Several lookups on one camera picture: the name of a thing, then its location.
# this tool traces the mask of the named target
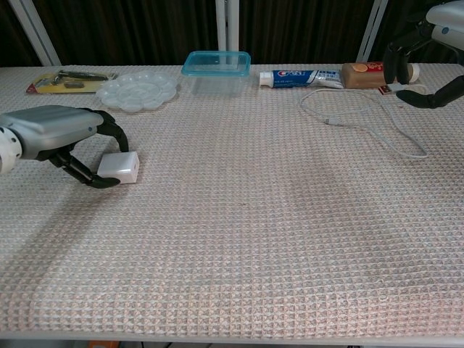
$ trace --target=charging cable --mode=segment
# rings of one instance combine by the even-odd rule
[[[410,85],[410,86],[407,86],[408,88],[409,87],[413,87],[414,89],[417,89],[417,88],[422,88],[423,89],[423,94],[426,94],[427,93],[427,88],[424,86],[424,85]],[[306,107],[305,104],[304,104],[304,101],[305,99],[311,97],[311,96],[314,96],[315,94],[317,93],[321,93],[321,92],[329,92],[329,93],[352,93],[352,94],[357,94],[358,96],[363,96],[364,98],[366,99],[369,99],[371,102],[369,103],[368,106],[366,107],[363,107],[362,109],[355,109],[355,110],[349,110],[349,111],[345,111],[345,112],[338,112],[336,114],[326,114],[324,112],[320,112],[320,111],[317,111],[315,109],[311,109],[309,107]],[[352,114],[360,114],[360,113],[363,113],[363,112],[367,112],[369,110],[371,110],[373,108],[373,103],[377,104],[378,106],[380,106],[382,108],[383,111],[385,111],[386,114],[388,114],[390,116],[390,119],[391,121],[393,122],[394,126],[397,128],[397,130],[403,135],[405,136],[406,138],[410,139],[419,149],[420,151],[422,152],[422,154],[408,154],[406,152],[403,152],[401,150],[398,150],[392,143],[391,141],[389,141],[388,139],[386,139],[385,137],[383,137],[382,135],[380,135],[377,130],[375,130],[374,128],[372,127],[368,127],[366,125],[359,125],[359,124],[356,124],[356,123],[343,123],[341,122],[337,117],[339,116],[342,116],[342,115],[352,115]],[[402,130],[400,128],[400,126],[398,125],[398,122],[395,118],[395,116],[393,115],[392,111],[388,108],[389,105],[399,105],[397,103],[395,104],[385,104],[385,103],[382,103],[381,101],[379,101],[378,99],[376,98],[373,98],[372,96],[369,96],[367,94],[364,94],[363,92],[360,92],[356,89],[328,89],[328,88],[320,88],[320,89],[316,89],[314,91],[311,91],[309,92],[308,94],[304,95],[300,101],[299,101],[299,105],[300,107],[309,112],[311,114],[311,116],[313,116],[315,119],[319,120],[320,122],[322,123],[325,123],[326,125],[337,125],[337,126],[340,126],[340,127],[347,127],[347,128],[357,128],[357,129],[361,129],[363,131],[366,131],[368,132],[370,135],[372,135],[374,138],[378,139],[380,142],[384,143],[385,145],[387,145],[390,149],[392,149],[393,151],[395,151],[396,153],[400,154],[401,156],[403,157],[406,157],[406,158],[410,158],[410,159],[414,159],[414,160],[417,160],[417,159],[423,159],[423,158],[427,158],[428,157],[428,153],[427,153],[427,150],[424,148],[424,146],[419,143],[417,140],[415,140],[413,138],[413,136],[411,136],[410,134],[406,133],[404,130]]]

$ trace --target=white plastic tray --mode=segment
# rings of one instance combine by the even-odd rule
[[[96,96],[106,106],[126,112],[154,110],[175,96],[176,86],[177,80],[166,72],[145,70],[104,83]]]

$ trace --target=bottle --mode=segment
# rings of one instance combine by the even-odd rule
[[[416,63],[408,64],[409,82],[415,82],[421,69]],[[341,78],[345,88],[378,88],[386,85],[383,62],[344,63],[341,66]]]

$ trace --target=toothpaste tube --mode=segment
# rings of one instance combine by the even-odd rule
[[[343,88],[340,70],[273,70],[260,72],[260,86]]]

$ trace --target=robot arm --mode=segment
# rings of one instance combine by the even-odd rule
[[[98,189],[117,185],[116,178],[101,178],[70,152],[94,134],[113,136],[122,152],[128,140],[115,119],[104,111],[73,107],[34,107],[0,115],[0,173],[9,172],[19,158],[49,160],[81,183]]]
[[[392,41],[384,55],[384,77],[387,83],[395,78],[401,84],[408,83],[407,59],[416,49],[435,40],[452,49],[464,50],[464,0],[452,1],[432,7],[420,18],[416,29]],[[460,76],[440,88],[435,94],[423,95],[414,91],[399,91],[398,98],[425,109],[443,107],[464,95],[464,76]]]

